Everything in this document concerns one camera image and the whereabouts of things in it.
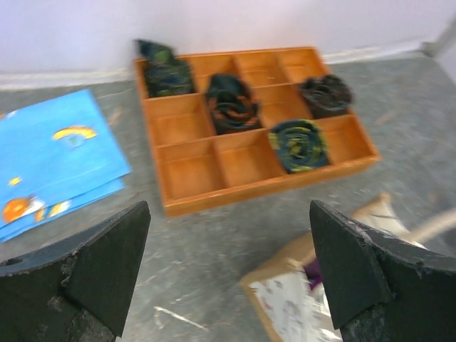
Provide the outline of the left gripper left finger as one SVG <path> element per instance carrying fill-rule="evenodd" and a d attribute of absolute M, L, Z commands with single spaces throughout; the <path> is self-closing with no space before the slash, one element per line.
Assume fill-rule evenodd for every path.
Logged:
<path fill-rule="evenodd" d="M 122 336 L 150 226 L 147 202 L 1 263 L 2 341 Z"/>

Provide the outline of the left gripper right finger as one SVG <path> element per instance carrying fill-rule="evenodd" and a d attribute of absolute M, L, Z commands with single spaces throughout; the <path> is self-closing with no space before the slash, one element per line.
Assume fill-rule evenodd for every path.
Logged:
<path fill-rule="evenodd" d="M 316 258 L 344 341 L 454 341 L 455 258 L 310 204 Z"/>

